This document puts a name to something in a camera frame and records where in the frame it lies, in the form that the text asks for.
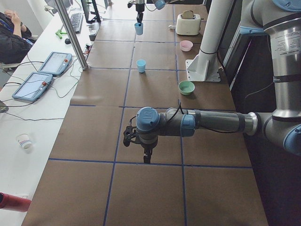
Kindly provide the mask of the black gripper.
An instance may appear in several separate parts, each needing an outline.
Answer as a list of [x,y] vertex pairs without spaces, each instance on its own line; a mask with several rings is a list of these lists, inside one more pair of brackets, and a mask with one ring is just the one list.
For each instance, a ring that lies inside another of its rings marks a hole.
[[126,126],[123,132],[123,144],[129,147],[131,143],[144,148],[143,163],[151,163],[152,149],[158,144],[158,136],[154,134],[140,134],[136,127]]
[[143,12],[145,10],[145,0],[129,0],[127,7],[130,8],[135,5],[135,10],[137,13],[137,22],[142,23],[143,21]]

